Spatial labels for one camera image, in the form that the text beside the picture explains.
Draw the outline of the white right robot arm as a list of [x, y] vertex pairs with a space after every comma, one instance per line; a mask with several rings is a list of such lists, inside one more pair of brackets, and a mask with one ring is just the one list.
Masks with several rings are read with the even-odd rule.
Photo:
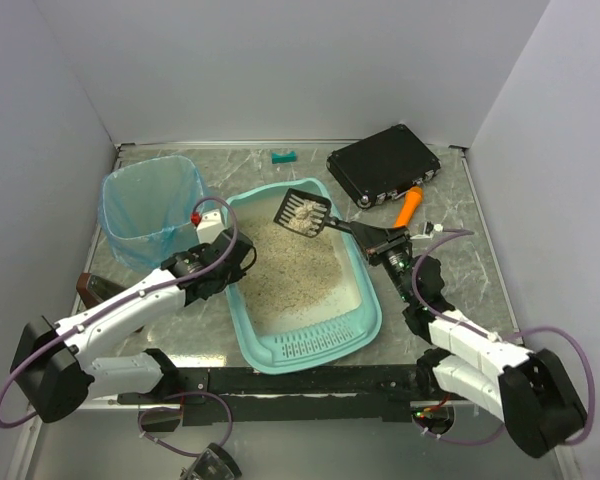
[[463, 397], [501, 423], [517, 447], [540, 458], [558, 445], [577, 445], [591, 433], [595, 412], [592, 369], [577, 341], [559, 330], [579, 356], [587, 380], [581, 400], [560, 358], [548, 349], [530, 350], [510, 336], [469, 320], [444, 295], [442, 267], [432, 252], [466, 235], [448, 229], [424, 253], [414, 255], [404, 227], [352, 222], [347, 231], [372, 266], [380, 265], [405, 303], [411, 332], [431, 346], [418, 361], [422, 389]]

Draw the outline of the litter waste clumps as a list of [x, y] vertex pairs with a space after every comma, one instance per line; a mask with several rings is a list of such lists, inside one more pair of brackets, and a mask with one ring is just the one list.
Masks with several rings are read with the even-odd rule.
[[300, 205], [291, 205], [291, 218], [288, 220], [288, 226], [297, 232], [308, 233], [312, 226], [312, 212], [316, 203], [313, 201], [305, 201]]

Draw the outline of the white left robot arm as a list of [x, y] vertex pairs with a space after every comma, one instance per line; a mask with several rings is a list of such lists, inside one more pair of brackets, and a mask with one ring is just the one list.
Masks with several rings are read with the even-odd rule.
[[212, 243], [178, 252], [136, 285], [82, 313], [27, 324], [11, 373], [41, 420], [59, 421], [86, 400], [137, 393], [161, 401], [183, 386], [178, 368], [157, 348], [107, 357], [126, 335], [242, 279], [253, 242], [233, 229]]

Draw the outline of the black litter scoop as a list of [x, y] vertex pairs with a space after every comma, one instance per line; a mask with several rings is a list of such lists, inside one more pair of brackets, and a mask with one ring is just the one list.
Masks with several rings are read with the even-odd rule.
[[350, 223], [333, 216], [331, 210], [330, 199], [289, 188], [274, 215], [273, 222], [306, 238], [317, 237], [324, 228], [352, 234]]

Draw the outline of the teal litter box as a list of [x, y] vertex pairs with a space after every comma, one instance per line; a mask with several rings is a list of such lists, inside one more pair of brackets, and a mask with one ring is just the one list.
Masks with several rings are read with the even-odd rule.
[[330, 229], [309, 239], [273, 221], [290, 188], [328, 197], [315, 178], [279, 182], [228, 202], [253, 243], [254, 265], [226, 290], [242, 356], [269, 375], [310, 369], [375, 339], [382, 310], [353, 239]]

